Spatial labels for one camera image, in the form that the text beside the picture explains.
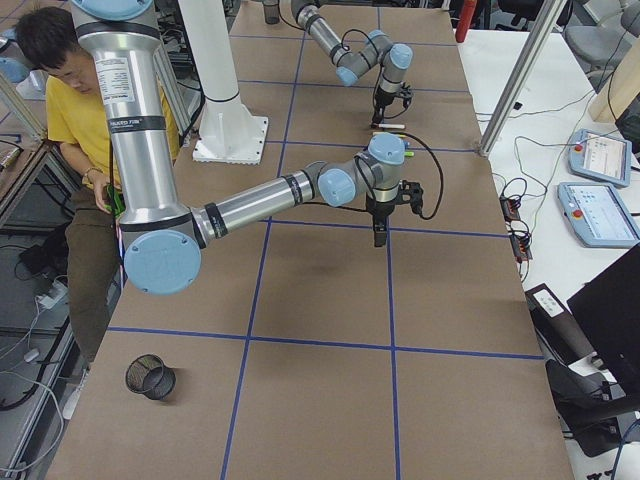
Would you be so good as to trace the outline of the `far teach pendant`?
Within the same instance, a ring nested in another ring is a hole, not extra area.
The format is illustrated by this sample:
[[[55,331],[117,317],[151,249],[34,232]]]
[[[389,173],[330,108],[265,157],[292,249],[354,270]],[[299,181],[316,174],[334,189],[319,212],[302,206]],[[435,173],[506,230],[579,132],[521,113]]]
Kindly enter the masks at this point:
[[[631,142],[612,134],[580,129],[569,141],[569,168],[578,176],[626,188],[630,185],[631,162]]]

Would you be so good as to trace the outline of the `near teach pendant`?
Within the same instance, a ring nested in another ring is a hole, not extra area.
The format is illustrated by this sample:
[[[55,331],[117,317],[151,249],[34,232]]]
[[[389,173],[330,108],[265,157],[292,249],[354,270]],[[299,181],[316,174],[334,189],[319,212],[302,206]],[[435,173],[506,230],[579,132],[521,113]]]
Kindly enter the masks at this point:
[[[610,183],[561,182],[557,196],[576,236],[591,248],[630,248],[639,226]]]

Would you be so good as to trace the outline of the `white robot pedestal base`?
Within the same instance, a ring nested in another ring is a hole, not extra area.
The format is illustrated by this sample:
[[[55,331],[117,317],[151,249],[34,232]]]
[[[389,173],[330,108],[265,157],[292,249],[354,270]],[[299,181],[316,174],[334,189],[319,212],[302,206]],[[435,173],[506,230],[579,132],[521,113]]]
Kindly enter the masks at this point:
[[[223,3],[179,3],[205,104],[193,157],[200,162],[256,165],[269,120],[254,116],[238,86]]]

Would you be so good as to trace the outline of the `person in yellow shirt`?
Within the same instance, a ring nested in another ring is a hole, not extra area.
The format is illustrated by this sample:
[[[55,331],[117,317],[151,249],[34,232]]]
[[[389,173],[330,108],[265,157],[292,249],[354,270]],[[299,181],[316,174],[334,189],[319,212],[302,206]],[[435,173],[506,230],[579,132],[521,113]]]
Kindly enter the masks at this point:
[[[82,178],[72,196],[75,215],[66,229],[69,317],[86,363],[97,355],[110,314],[107,295],[120,265],[108,185],[120,184],[96,66],[78,43],[72,15],[61,7],[42,7],[20,17],[17,43],[36,68],[48,74],[48,137]]]

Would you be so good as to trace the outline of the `red fire extinguisher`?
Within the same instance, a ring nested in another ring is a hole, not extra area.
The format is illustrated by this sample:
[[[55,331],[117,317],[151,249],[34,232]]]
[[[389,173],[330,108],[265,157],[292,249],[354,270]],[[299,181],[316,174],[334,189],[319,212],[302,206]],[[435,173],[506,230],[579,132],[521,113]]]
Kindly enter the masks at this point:
[[[462,3],[459,19],[455,29],[455,40],[457,43],[463,43],[466,39],[467,32],[471,26],[475,13],[476,4],[476,0],[464,0]]]

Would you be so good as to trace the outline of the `office chair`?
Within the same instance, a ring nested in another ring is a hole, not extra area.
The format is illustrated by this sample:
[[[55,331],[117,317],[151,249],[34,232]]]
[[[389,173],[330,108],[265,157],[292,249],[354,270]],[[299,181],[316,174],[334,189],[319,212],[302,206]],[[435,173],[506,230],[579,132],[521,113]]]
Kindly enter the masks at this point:
[[[564,39],[573,54],[589,67],[587,75],[614,69],[639,37],[639,2],[619,1],[619,27],[569,26]]]

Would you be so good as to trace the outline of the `black mesh pen cup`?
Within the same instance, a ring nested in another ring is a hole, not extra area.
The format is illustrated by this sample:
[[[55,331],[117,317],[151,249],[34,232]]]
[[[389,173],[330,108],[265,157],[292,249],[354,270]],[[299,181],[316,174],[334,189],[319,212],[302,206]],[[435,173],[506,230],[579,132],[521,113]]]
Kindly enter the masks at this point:
[[[264,21],[267,25],[275,25],[280,22],[280,9],[278,0],[263,0]]]
[[[129,391],[150,400],[162,400],[174,389],[176,376],[172,368],[155,354],[134,359],[126,369],[125,385]]]

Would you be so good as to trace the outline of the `teach pendant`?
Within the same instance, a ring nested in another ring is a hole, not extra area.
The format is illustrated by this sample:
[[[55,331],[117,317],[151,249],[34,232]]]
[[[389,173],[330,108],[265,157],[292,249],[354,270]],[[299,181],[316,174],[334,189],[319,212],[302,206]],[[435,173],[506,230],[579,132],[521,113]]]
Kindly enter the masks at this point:
[[[561,182],[557,196],[576,236],[591,248],[630,248],[639,226],[610,183]]]
[[[580,129],[569,141],[569,168],[578,176],[626,188],[630,185],[631,162],[631,142],[612,134]]]

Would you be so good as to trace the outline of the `aluminium frame post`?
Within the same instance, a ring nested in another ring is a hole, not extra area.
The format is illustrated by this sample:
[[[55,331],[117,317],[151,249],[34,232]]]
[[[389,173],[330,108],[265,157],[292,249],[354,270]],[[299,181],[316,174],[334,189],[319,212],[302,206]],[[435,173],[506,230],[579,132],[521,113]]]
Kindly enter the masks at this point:
[[[516,100],[529,77],[566,1],[545,0],[537,19],[521,49],[497,105],[478,145],[478,153],[488,157],[513,110]]]

